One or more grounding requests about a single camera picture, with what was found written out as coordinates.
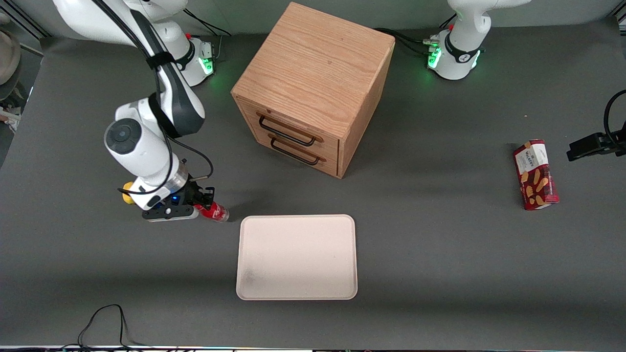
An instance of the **black drawer handle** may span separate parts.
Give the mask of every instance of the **black drawer handle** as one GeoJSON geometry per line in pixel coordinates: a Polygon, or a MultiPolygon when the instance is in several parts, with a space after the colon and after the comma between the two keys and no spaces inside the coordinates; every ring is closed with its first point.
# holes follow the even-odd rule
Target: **black drawer handle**
{"type": "Polygon", "coordinates": [[[298,160],[300,162],[303,162],[303,163],[305,163],[307,165],[310,165],[310,166],[315,166],[315,165],[317,165],[317,163],[319,163],[319,160],[320,160],[319,157],[315,158],[315,161],[310,162],[310,161],[306,160],[305,158],[301,158],[301,157],[297,156],[296,154],[293,154],[293,153],[290,153],[290,152],[284,150],[283,148],[276,147],[274,145],[274,142],[276,142],[276,138],[272,138],[272,141],[270,142],[270,145],[272,146],[272,148],[274,150],[277,150],[277,151],[279,151],[279,152],[281,152],[281,153],[283,153],[283,154],[285,154],[287,156],[290,156],[290,157],[292,157],[292,158],[294,158],[294,159],[296,159],[296,160],[298,160]]]}
{"type": "Polygon", "coordinates": [[[305,142],[303,140],[299,140],[298,138],[294,138],[294,137],[292,137],[290,135],[286,135],[286,134],[282,133],[281,131],[275,130],[272,127],[266,126],[266,125],[263,124],[263,121],[265,121],[265,116],[261,116],[259,118],[259,125],[261,125],[261,127],[263,129],[268,130],[270,132],[274,132],[277,135],[281,136],[282,138],[290,140],[291,142],[298,143],[299,145],[302,145],[304,147],[310,147],[315,142],[315,137],[311,137],[311,141],[310,142],[305,142]]]}

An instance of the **white tray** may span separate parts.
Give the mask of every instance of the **white tray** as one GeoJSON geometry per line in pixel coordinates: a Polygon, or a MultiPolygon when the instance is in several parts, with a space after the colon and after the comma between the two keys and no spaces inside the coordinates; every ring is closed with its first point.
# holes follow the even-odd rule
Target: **white tray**
{"type": "Polygon", "coordinates": [[[352,299],[356,293],[356,238],[349,215],[250,216],[242,221],[239,298],[352,299]]]}

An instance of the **gray table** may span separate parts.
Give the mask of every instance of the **gray table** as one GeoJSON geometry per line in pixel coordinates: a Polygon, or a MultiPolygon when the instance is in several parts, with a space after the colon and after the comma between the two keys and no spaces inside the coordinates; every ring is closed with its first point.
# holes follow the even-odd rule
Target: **gray table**
{"type": "MultiPolygon", "coordinates": [[[[427,31],[414,33],[425,36],[427,31]]],[[[567,162],[626,84],[617,25],[494,29],[477,69],[441,80],[398,46],[344,180],[256,144],[229,95],[263,36],[226,38],[195,89],[207,121],[183,138],[213,158],[234,222],[151,224],[115,187],[132,179],[103,132],[147,96],[132,48],[54,39],[0,172],[0,344],[64,344],[120,303],[149,344],[351,349],[626,349],[626,159],[567,162]],[[521,208],[511,144],[547,141],[561,204],[521,208]],[[352,301],[245,302],[239,222],[346,213],[352,301]]],[[[626,102],[615,105],[614,127],[626,102]]],[[[189,159],[191,172],[205,164],[189,159]]],[[[117,313],[86,336],[115,344],[117,313]]]]}

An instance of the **red snack box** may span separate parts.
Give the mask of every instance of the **red snack box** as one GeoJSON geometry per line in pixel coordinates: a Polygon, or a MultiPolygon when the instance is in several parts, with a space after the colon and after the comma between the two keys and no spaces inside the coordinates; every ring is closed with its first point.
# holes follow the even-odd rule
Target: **red snack box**
{"type": "Polygon", "coordinates": [[[524,209],[539,210],[558,203],[545,142],[533,139],[513,152],[524,209]]]}

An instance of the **wooden box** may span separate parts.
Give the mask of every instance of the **wooden box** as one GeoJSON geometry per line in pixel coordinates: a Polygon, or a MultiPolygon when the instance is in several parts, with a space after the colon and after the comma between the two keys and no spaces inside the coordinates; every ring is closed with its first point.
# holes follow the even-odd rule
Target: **wooden box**
{"type": "Polygon", "coordinates": [[[290,3],[231,94],[260,144],[342,178],[393,48],[392,36],[290,3]]]}

